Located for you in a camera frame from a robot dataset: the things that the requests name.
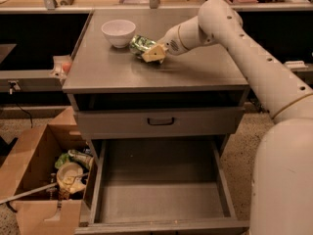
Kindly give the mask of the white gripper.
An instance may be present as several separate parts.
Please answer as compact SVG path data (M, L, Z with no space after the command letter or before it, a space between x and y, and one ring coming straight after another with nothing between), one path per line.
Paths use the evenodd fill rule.
M166 57L166 52L177 56L183 53L183 47L179 39L179 30L177 26L172 27L161 39L150 47L143 48L142 58L146 63L159 62L160 64Z

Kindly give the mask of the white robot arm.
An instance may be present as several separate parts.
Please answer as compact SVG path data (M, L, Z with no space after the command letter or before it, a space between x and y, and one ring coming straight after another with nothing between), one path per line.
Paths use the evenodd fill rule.
M313 235L313 89L245 33L241 17L223 0L204 2L144 60L212 43L228 51L274 121L255 155L249 235Z

